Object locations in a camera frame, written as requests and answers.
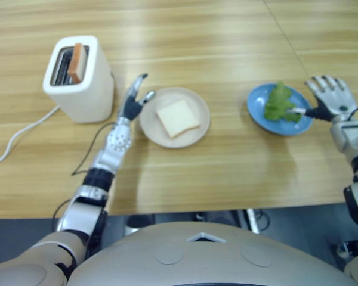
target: black wire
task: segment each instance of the black wire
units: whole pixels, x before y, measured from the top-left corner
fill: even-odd
[[[266,231],[270,226],[270,217],[269,217],[269,215],[267,213],[263,212],[263,216],[266,218],[267,224],[265,225],[265,227],[260,228],[260,231]]]
[[[110,123],[106,123],[105,125],[103,125],[98,131],[97,133],[94,135],[94,138],[93,140],[91,141],[91,144],[90,144],[90,147],[88,149],[88,151],[86,152],[84,158],[82,159],[82,161],[78,164],[78,167],[73,171],[72,173],[72,176],[75,176],[77,174],[81,174],[81,173],[87,173],[88,171],[78,171],[79,168],[81,168],[82,164],[85,163],[86,159],[88,158],[89,156],[89,153],[91,151],[91,149],[93,148],[94,146],[94,143],[95,143],[95,140],[97,139],[98,135],[100,134],[100,132],[108,125],[114,125],[114,122],[110,122]]]
[[[58,208],[56,208],[53,216],[52,216],[52,232],[55,231],[55,216],[57,216],[58,211],[60,210],[60,208],[62,208],[66,203],[70,202],[70,199],[64,201],[63,203],[61,203]]]
[[[355,110],[350,114],[350,116],[348,117],[347,121],[349,121],[349,120],[354,116],[355,112],[357,112],[357,111],[358,111],[358,108],[355,109]]]
[[[265,231],[269,228],[270,226],[270,217],[266,212],[263,212],[263,210],[258,209],[255,210],[255,216],[256,216],[256,220],[259,221],[262,217],[264,217],[267,221],[267,223],[265,224],[265,227],[263,228],[259,228],[260,231]]]

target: beige plate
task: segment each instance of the beige plate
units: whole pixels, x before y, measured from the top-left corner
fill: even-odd
[[[185,131],[170,139],[156,110],[166,107],[178,100],[186,100],[194,115],[199,118],[200,127]],[[198,94],[186,88],[163,88],[156,92],[155,97],[143,107],[140,123],[144,134],[153,142],[168,148],[183,148],[200,140],[209,128],[211,114],[208,106]]]

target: dark floor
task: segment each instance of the dark floor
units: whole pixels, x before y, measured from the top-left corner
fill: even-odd
[[[337,244],[358,240],[358,226],[351,220],[345,204],[312,207],[266,209],[258,216],[260,228],[270,225],[262,234],[298,248],[343,269],[346,261],[335,254]],[[167,213],[154,215],[155,223],[190,221],[194,213]],[[206,212],[208,222],[237,225],[235,212]],[[124,216],[111,216],[103,235],[103,247],[111,245],[124,235]],[[51,231],[51,219],[0,220],[0,262],[18,256]]]

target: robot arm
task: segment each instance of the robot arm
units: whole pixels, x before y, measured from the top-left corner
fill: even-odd
[[[66,285],[73,270],[85,260],[92,240],[100,237],[107,213],[104,207],[113,178],[131,145],[130,123],[142,111],[155,91],[135,101],[138,89],[147,74],[139,76],[128,89],[118,118],[108,134],[103,148],[57,225],[57,231],[47,235],[19,257],[0,264],[0,286]]]
[[[356,103],[346,83],[330,76],[314,77],[306,84],[319,104],[305,114],[332,122],[330,133],[338,151],[346,156],[353,169],[353,183],[345,188],[345,200],[352,219],[358,224],[358,120],[353,117]],[[345,273],[358,283],[358,256],[345,268]]]

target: wooden table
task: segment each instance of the wooden table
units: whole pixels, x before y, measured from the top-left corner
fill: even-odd
[[[110,214],[344,201],[352,174],[330,124],[277,136],[252,121],[245,100],[255,86],[283,80],[315,104],[304,81],[331,74],[358,105],[358,0],[0,0],[0,155],[14,132],[55,106],[41,82],[55,43],[71,35],[99,38],[116,76],[115,109],[148,72],[141,92],[189,88],[212,114],[206,137],[180,150],[136,126]],[[0,217],[50,217],[82,182],[70,173],[101,124],[74,124],[58,111],[22,136],[0,164]]]

